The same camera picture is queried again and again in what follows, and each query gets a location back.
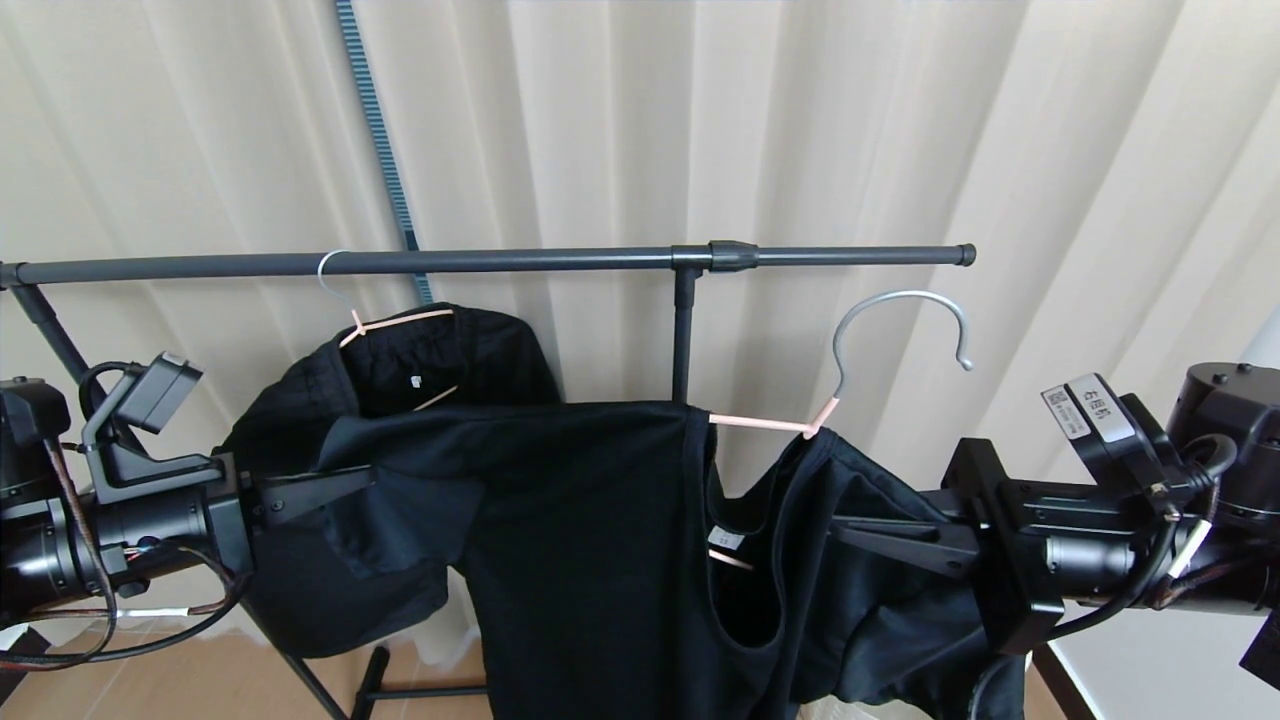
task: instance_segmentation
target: white sticker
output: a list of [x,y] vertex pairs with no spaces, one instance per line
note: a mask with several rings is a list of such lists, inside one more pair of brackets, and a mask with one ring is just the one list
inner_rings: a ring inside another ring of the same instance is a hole
[[1133,425],[1124,416],[1116,398],[1107,388],[1102,387],[1102,380],[1093,373],[1076,378],[1066,387],[1080,401],[1080,409],[1089,416],[1089,421],[1102,436],[1102,442],[1116,442],[1134,436]]
[[718,544],[726,550],[737,550],[742,544],[742,536],[731,533],[719,525],[712,528],[712,534],[707,536],[707,542]]
[[1057,427],[1062,428],[1066,439],[1075,439],[1089,434],[1089,424],[1084,421],[1080,409],[1075,406],[1071,396],[1066,393],[1066,386],[1046,389],[1041,393],[1041,397],[1044,398],[1044,405],[1048,405],[1050,411],[1053,413],[1053,419],[1057,420]]

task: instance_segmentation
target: clothes hanger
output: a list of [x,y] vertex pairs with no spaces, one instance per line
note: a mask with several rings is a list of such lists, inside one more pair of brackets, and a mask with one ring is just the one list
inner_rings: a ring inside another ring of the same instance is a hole
[[[334,255],[338,255],[340,252],[351,252],[351,251],[346,250],[346,249],[332,250],[328,254],[325,254],[325,256],[320,259],[320,264],[316,265],[316,279],[320,281],[320,287],[323,287],[326,292],[329,292],[329,295],[333,295],[338,300],[342,300],[343,304],[347,305],[347,309],[351,310],[352,319],[356,320],[356,327],[351,331],[351,333],[347,337],[342,338],[340,342],[338,342],[338,347],[339,348],[347,347],[357,337],[364,337],[365,334],[367,334],[369,331],[376,331],[376,329],[380,329],[380,328],[389,328],[392,325],[402,325],[404,323],[412,323],[412,322],[416,322],[416,320],[425,320],[428,318],[439,318],[442,315],[452,315],[453,314],[452,309],[445,309],[445,310],[428,310],[426,313],[413,313],[412,315],[403,315],[401,318],[390,318],[388,320],[379,320],[376,323],[369,323],[366,325],[365,322],[360,319],[360,313],[356,311],[356,304],[352,302],[351,299],[347,297],[346,295],[343,295],[343,293],[338,292],[337,290],[329,287],[329,283],[324,282],[324,265],[325,265],[325,263],[328,263],[330,258],[333,258]],[[424,407],[430,407],[431,405],[435,405],[436,402],[444,400],[445,397],[448,397],[449,395],[452,395],[457,389],[458,389],[458,386],[453,386],[449,389],[442,392],[440,395],[436,395],[435,397],[433,397],[433,398],[428,400],[426,402],[419,405],[417,407],[413,409],[413,411],[416,413],[419,410],[422,410]]]
[[945,297],[927,290],[897,290],[892,292],[882,292],[850,307],[849,313],[845,313],[845,316],[840,320],[840,324],[836,325],[836,334],[831,338],[831,351],[836,356],[836,369],[840,370],[840,382],[836,384],[836,391],[831,393],[831,400],[822,406],[822,410],[814,415],[814,419],[810,423],[787,423],[783,420],[742,418],[737,415],[712,415],[710,421],[717,425],[736,425],[741,428],[760,428],[765,430],[801,433],[805,439],[818,434],[823,423],[826,423],[827,418],[829,418],[836,410],[836,405],[840,405],[840,396],[845,391],[847,373],[845,370],[845,355],[840,341],[844,338],[845,331],[849,328],[849,323],[851,323],[863,310],[867,310],[873,305],[879,305],[881,302],[897,300],[900,297],[920,297],[924,300],[932,300],[947,310],[951,310],[951,314],[956,318],[956,323],[960,325],[960,338],[956,341],[956,361],[960,363],[960,366],[965,370],[973,370],[973,361],[969,360],[965,351],[969,346],[969,319],[965,316],[964,309],[956,305],[950,297]]

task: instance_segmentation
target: blue strip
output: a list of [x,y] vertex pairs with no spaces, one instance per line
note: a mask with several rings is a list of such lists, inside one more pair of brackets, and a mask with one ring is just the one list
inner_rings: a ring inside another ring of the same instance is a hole
[[[369,72],[365,45],[360,41],[356,13],[351,6],[351,0],[337,0],[337,4],[338,26],[342,28],[342,40],[347,45],[351,74],[356,78],[360,104],[365,109],[365,122],[369,123],[369,132],[374,136],[374,149],[378,151],[378,163],[383,167],[383,181],[387,183],[387,195],[392,199],[392,211],[396,213],[396,222],[399,223],[401,234],[404,237],[404,247],[416,251],[420,249],[417,236],[413,234],[413,220],[408,217],[404,186],[401,184],[399,172],[396,169],[396,155],[392,152],[392,143],[387,137],[387,123],[383,120],[383,108],[378,104],[374,77]],[[422,304],[430,304],[433,301],[431,284],[426,281],[426,275],[413,275],[413,284],[417,286]]]

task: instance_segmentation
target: brown floor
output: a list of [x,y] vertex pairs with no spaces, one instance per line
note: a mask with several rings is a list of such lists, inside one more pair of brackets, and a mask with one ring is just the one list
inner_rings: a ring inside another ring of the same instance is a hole
[[[113,647],[137,644],[159,633],[140,628],[113,639]],[[84,633],[61,651],[87,650],[96,635]],[[346,710],[364,675],[369,650],[311,662],[312,670]],[[412,646],[392,648],[385,687],[463,685],[484,682],[479,647],[452,673],[417,661]],[[122,662],[83,665],[28,675],[4,706],[3,720],[229,720],[323,717],[315,700],[271,648],[244,635],[188,641]],[[374,720],[490,720],[484,696],[381,701]],[[1066,720],[1044,682],[1033,670],[1027,683],[1027,720]]]

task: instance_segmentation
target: beige curtain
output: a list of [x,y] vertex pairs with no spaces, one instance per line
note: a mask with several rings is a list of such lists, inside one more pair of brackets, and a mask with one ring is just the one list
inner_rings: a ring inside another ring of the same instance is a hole
[[[1015,475],[1085,480],[1041,389],[1097,370],[1166,416],[1184,369],[1239,357],[1280,302],[1272,0],[356,10],[426,249],[975,243],[968,269],[699,282],[691,401],[771,418],[805,419],[829,395],[827,343],[855,301],[910,287],[963,304],[973,373],[951,359],[950,316],[916,301],[847,340],[852,386],[831,424],[920,488],[961,434],[993,438]],[[0,4],[0,97],[5,261],[397,246],[326,0]],[[669,273],[431,282],[529,320],[571,401],[668,392]],[[407,279],[338,284],[369,316],[413,302]],[[49,296],[91,361],[168,348],[207,369],[156,454],[218,442],[346,323],[306,278]],[[69,388],[12,299],[0,313],[0,374]],[[727,433],[731,489],[786,439]],[[157,584],[142,605],[216,592],[188,574]],[[1234,669],[1256,621],[1133,615],[1062,647],[1110,716],[1192,717],[1225,697],[1238,716],[1280,708]],[[1160,638],[1192,626],[1208,639],[1196,659],[1158,660]],[[1167,667],[1123,683],[1139,662]],[[1158,683],[1187,662],[1213,689],[1174,702]]]

